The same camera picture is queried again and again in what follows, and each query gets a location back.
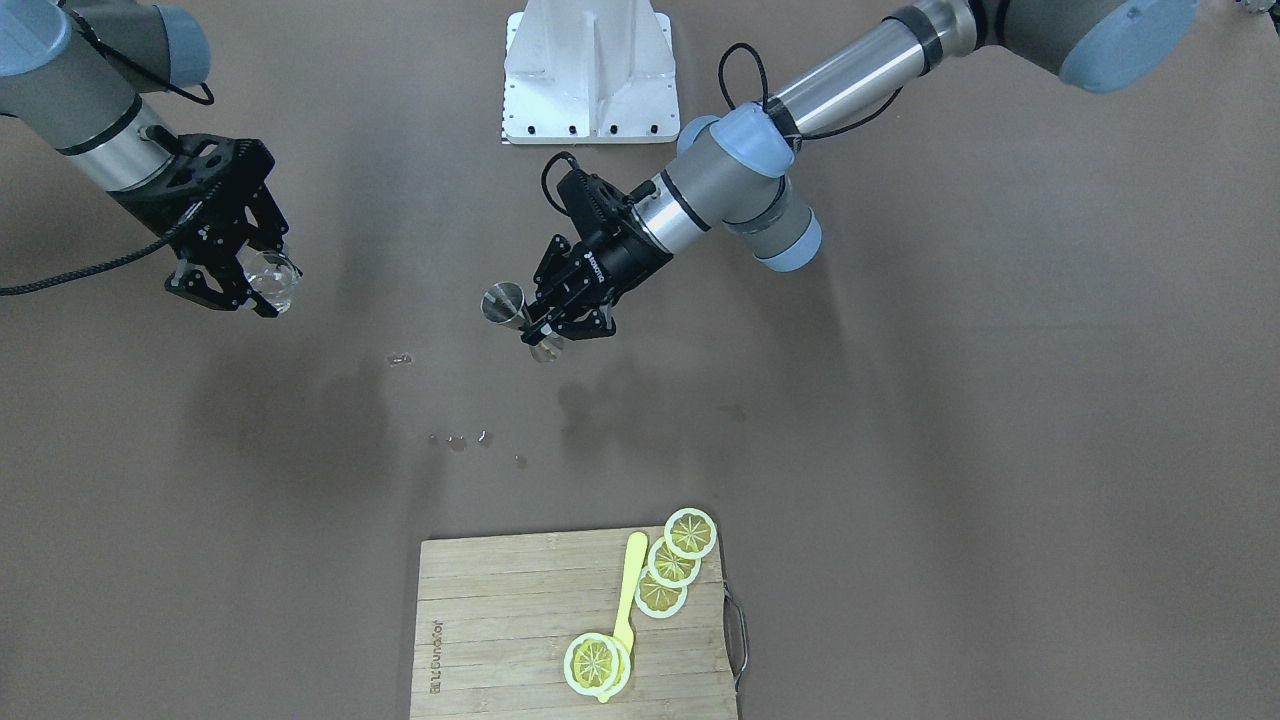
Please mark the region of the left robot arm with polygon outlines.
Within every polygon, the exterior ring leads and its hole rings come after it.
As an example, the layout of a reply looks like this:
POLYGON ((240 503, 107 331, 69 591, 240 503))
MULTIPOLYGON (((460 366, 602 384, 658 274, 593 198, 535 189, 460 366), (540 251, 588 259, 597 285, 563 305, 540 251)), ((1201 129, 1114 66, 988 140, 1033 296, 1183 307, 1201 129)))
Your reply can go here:
POLYGON ((532 274, 534 293, 498 283, 483 315, 517 331, 543 363, 564 341, 611 337, 614 306, 717 225, 740 237, 773 272, 808 264, 822 243, 814 210, 788 169, 804 143, 856 129, 901 90, 945 60, 1000 46, 1065 85, 1110 94, 1156 68, 1181 41, 1194 1, 916 1, 781 90, 722 117, 699 117, 678 135, 675 158, 622 191, 570 170, 550 205, 579 234, 552 237, 532 274))

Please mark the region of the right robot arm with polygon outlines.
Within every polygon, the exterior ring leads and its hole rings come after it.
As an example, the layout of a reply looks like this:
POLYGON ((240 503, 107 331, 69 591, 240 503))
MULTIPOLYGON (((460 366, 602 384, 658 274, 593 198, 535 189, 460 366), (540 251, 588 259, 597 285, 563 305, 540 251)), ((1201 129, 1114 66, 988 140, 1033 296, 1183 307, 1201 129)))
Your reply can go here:
POLYGON ((113 270, 161 249, 168 292, 218 311, 275 318, 301 270, 268 187, 257 138, 178 135, 146 102, 169 92, 202 106, 209 40, 183 8, 137 1, 5 1, 3 114, 28 126, 154 236, 124 256, 6 287, 17 296, 113 270))

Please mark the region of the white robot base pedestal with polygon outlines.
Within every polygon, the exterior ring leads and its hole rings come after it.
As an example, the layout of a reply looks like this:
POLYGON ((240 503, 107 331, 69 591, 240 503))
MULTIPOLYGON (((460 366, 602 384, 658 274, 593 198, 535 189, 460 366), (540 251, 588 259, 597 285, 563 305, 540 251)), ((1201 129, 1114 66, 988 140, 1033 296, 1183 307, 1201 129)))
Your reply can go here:
POLYGON ((672 23, 649 1, 530 1, 506 22, 504 73, 507 143, 678 136, 672 23))

